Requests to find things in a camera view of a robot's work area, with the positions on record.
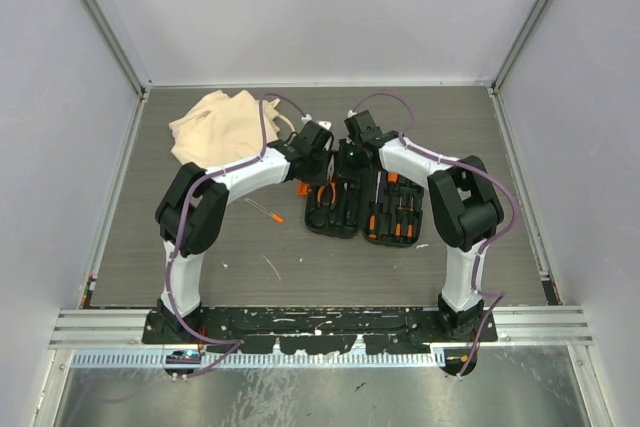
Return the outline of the small orange black screwdriver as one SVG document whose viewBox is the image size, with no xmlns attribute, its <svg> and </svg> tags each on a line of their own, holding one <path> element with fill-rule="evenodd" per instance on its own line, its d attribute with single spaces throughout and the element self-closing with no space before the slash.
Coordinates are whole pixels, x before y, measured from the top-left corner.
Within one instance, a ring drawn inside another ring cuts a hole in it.
<svg viewBox="0 0 640 427">
<path fill-rule="evenodd" d="M 403 222 L 403 201 L 399 199 L 399 204 L 395 211 L 395 228 L 394 235 L 396 238 L 402 236 L 402 222 Z"/>
</svg>

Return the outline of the black plastic tool case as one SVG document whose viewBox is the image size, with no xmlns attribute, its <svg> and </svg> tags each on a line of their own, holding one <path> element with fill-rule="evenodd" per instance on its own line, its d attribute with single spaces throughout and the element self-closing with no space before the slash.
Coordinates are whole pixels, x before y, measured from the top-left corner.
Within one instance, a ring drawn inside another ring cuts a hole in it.
<svg viewBox="0 0 640 427">
<path fill-rule="evenodd" d="M 376 174 L 378 171 L 382 172 L 377 217 L 378 238 L 369 239 L 367 237 L 369 205 L 373 200 Z M 422 201 L 424 200 L 425 190 L 415 182 L 399 174 L 398 186 L 391 188 L 387 182 L 388 173 L 389 172 L 385 170 L 373 169 L 357 178 L 339 178 L 333 181 L 336 183 L 337 201 L 335 207 L 332 209 L 317 206 L 316 194 L 320 186 L 311 187 L 305 183 L 300 183 L 297 194 L 306 198 L 304 210 L 305 226 L 313 233 L 340 239 L 350 239 L 360 234 L 368 242 L 385 247 L 405 248 L 415 245 L 421 233 L 423 220 Z M 349 182 L 356 182 L 360 193 L 360 205 L 356 225 L 345 225 L 343 220 L 344 184 Z M 399 199 L 403 201 L 402 236 L 396 238 L 394 235 L 395 211 L 399 204 Z M 406 213 L 411 199 L 414 199 L 415 211 L 414 238 L 408 240 L 406 238 Z"/>
</svg>

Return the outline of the orange black needle-nose pliers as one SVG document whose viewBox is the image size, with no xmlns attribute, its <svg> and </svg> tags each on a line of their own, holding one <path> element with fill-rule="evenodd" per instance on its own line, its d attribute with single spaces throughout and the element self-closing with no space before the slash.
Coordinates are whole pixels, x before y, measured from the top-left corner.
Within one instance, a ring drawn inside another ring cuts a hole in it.
<svg viewBox="0 0 640 427">
<path fill-rule="evenodd" d="M 337 188 L 336 183 L 329 181 L 321 185 L 316 194 L 316 203 L 320 208 L 332 209 L 335 207 L 337 201 Z"/>
</svg>

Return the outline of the thin orange-tip screwdriver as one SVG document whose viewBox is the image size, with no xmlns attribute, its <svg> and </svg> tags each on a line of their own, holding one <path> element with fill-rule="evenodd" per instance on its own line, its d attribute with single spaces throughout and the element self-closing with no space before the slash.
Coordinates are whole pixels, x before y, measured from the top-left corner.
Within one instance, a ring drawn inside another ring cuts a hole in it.
<svg viewBox="0 0 640 427">
<path fill-rule="evenodd" d="M 283 223 L 284 219 L 279 216 L 278 214 L 270 211 L 269 209 L 265 208 L 264 206 L 262 206 L 261 204 L 255 202 L 254 200 L 250 199 L 250 198 L 245 198 L 244 201 L 251 205 L 252 207 L 254 207 L 255 209 L 257 209 L 258 211 L 260 211 L 261 213 L 263 213 L 264 215 L 268 216 L 269 218 L 271 218 L 272 220 L 278 222 L 278 223 Z"/>
</svg>

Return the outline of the thin orange tip screwdriver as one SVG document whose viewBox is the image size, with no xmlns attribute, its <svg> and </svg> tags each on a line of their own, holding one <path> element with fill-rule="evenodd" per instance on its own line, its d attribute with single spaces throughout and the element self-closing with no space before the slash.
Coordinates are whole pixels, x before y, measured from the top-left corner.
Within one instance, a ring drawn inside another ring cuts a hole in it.
<svg viewBox="0 0 640 427">
<path fill-rule="evenodd" d="M 367 237 L 369 239 L 377 239 L 378 238 L 378 211 L 379 211 L 379 192 L 380 192 L 380 183 L 381 183 L 381 171 L 378 171 L 376 174 L 376 184 L 374 188 L 374 196 L 373 200 L 369 205 L 369 215 L 368 215 L 368 223 L 367 223 Z"/>
</svg>

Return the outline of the large orange handle screwdriver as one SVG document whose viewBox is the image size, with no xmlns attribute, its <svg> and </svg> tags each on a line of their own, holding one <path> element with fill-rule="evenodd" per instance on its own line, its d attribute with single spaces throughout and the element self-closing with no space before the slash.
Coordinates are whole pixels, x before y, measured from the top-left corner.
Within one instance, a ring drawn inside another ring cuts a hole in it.
<svg viewBox="0 0 640 427">
<path fill-rule="evenodd" d="M 398 178 L 399 175 L 396 172 L 389 172 L 387 174 L 387 182 L 391 188 L 396 188 L 398 186 Z"/>
</svg>

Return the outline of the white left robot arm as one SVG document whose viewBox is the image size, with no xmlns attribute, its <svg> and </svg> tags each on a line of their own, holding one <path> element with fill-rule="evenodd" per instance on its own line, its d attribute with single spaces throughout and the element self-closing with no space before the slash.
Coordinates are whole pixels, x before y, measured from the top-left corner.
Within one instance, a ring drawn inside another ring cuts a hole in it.
<svg viewBox="0 0 640 427">
<path fill-rule="evenodd" d="M 292 180 L 323 183 L 333 140 L 329 122 L 308 120 L 291 139 L 269 142 L 253 157 L 208 169 L 190 162 L 179 169 L 155 213 L 166 253 L 158 311 L 176 342 L 199 334 L 204 255 L 219 236 L 227 206 Z"/>
</svg>

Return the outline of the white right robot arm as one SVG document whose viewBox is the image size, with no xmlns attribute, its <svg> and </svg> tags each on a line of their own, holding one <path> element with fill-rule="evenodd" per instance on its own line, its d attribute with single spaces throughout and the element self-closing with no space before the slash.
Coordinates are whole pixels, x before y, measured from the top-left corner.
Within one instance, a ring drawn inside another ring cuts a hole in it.
<svg viewBox="0 0 640 427">
<path fill-rule="evenodd" d="M 358 166 L 395 172 L 428 193 L 436 231 L 447 245 L 438 326 L 447 339 L 462 340 L 483 316 L 481 285 L 488 240 L 504 220 L 484 164 L 475 156 L 445 156 L 396 131 L 384 132 L 367 110 L 350 111 L 345 125 Z"/>
</svg>

